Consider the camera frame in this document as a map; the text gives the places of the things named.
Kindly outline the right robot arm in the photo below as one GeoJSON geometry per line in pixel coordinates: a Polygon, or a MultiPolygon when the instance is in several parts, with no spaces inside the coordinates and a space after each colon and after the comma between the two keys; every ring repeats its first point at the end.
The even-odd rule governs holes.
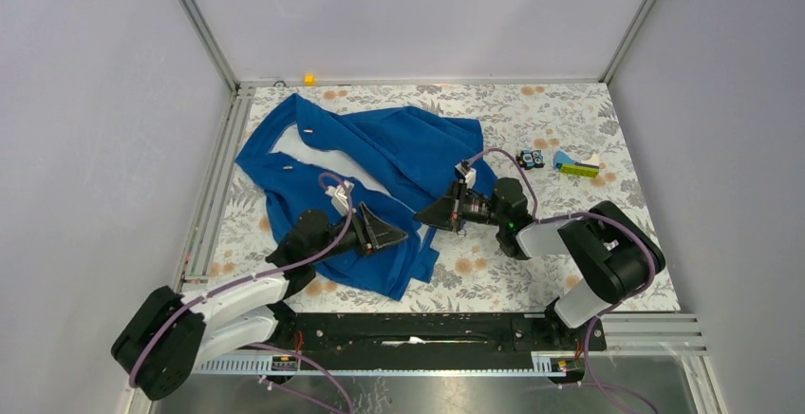
{"type": "Polygon", "coordinates": [[[415,219],[454,233],[467,222],[495,226],[499,249],[518,260],[569,255],[581,279],[545,310],[546,340],[559,349],[576,343],[590,319],[646,290],[666,266],[659,247],[614,203],[537,219],[514,178],[499,179],[488,197],[457,180],[415,219]]]}

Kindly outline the blue zip-up jacket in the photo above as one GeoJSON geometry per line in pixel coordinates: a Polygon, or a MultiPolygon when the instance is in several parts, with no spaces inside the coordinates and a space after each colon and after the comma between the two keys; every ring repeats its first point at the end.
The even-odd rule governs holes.
{"type": "Polygon", "coordinates": [[[351,184],[364,203],[407,239],[376,255],[355,251],[320,262],[322,276],[399,301],[409,283],[430,281],[439,257],[414,215],[442,197],[455,166],[484,147],[476,119],[441,117],[415,106],[339,115],[292,94],[252,132],[235,162],[265,193],[274,239],[282,239],[307,210],[341,218],[319,183],[330,172],[351,184]]]}

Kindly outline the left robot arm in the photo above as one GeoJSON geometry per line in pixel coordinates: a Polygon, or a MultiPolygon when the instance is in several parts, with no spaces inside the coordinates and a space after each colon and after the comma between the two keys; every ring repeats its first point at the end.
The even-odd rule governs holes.
{"type": "Polygon", "coordinates": [[[176,391],[198,365],[252,343],[283,348],[293,339],[292,320],[274,304],[302,290],[316,263],[340,254],[372,256],[409,238],[360,203],[336,222],[307,210],[269,255],[262,270],[179,293],[153,290],[111,347],[128,384],[152,401],[176,391]]]}

